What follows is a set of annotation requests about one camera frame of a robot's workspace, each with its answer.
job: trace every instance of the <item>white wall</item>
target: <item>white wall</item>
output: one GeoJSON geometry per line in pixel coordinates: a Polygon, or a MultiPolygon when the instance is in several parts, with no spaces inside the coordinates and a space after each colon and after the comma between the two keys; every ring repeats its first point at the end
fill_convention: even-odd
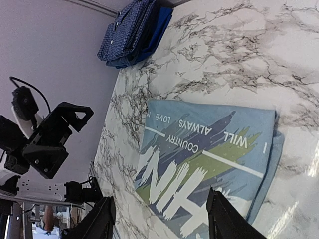
{"type": "MultiPolygon", "coordinates": [[[[55,182],[85,180],[94,159],[118,74],[96,56],[112,20],[63,0],[0,1],[0,114],[13,120],[9,76],[36,85],[51,108],[67,101],[90,106],[95,113],[67,142],[70,155],[55,182]]],[[[42,98],[36,92],[34,96],[47,115],[42,98]]],[[[28,176],[41,178],[34,170],[28,176]]]]}

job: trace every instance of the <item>white marble surface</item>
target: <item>white marble surface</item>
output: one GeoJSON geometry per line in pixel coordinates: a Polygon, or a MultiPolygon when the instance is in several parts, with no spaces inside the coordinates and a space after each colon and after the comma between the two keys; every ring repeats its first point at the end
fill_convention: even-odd
{"type": "Polygon", "coordinates": [[[255,220],[269,239],[319,236],[319,3],[194,0],[159,48],[120,72],[95,158],[123,239],[177,238],[134,192],[146,100],[276,109],[286,141],[255,220]]]}

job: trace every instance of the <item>person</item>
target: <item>person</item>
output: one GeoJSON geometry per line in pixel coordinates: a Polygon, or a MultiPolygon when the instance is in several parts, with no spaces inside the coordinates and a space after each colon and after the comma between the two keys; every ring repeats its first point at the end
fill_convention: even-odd
{"type": "Polygon", "coordinates": [[[54,227],[59,229],[66,229],[67,224],[63,223],[62,217],[58,216],[59,213],[54,213],[53,206],[45,206],[44,214],[41,216],[41,220],[36,222],[36,226],[46,231],[47,233],[53,231],[54,227]]]}

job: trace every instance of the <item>fabric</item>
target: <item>fabric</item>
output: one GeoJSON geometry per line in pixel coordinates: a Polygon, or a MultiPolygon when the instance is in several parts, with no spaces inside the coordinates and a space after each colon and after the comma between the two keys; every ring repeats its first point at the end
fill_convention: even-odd
{"type": "Polygon", "coordinates": [[[149,24],[146,25],[134,52],[117,60],[107,61],[106,65],[116,67],[117,69],[126,68],[128,66],[133,66],[152,55],[156,51],[169,24],[172,12],[172,8],[161,7],[158,12],[158,9],[154,7],[153,13],[149,19],[149,24]]]}
{"type": "Polygon", "coordinates": [[[105,33],[98,53],[100,60],[113,61],[135,50],[155,3],[155,0],[134,0],[119,12],[105,33]]]}
{"type": "Polygon", "coordinates": [[[275,118],[273,110],[149,101],[136,192],[179,238],[209,238],[211,186],[252,223],[281,156],[275,118]]]}
{"type": "Polygon", "coordinates": [[[138,44],[136,45],[135,50],[131,54],[121,57],[117,60],[107,61],[106,62],[107,66],[113,66],[113,67],[116,67],[117,69],[121,69],[121,68],[126,68],[128,66],[133,66],[136,64],[136,59],[139,56],[140,50],[145,44],[146,39],[148,39],[149,37],[150,29],[157,20],[159,10],[160,10],[160,7],[156,4],[153,8],[151,15],[148,18],[148,24],[146,24],[144,31],[142,33],[142,36],[140,37],[138,44]]]}
{"type": "Polygon", "coordinates": [[[159,11],[159,16],[156,23],[152,27],[149,38],[146,43],[147,45],[141,49],[136,62],[141,62],[151,56],[160,44],[161,38],[163,37],[165,30],[172,18],[173,9],[169,7],[161,7],[159,11]]]}

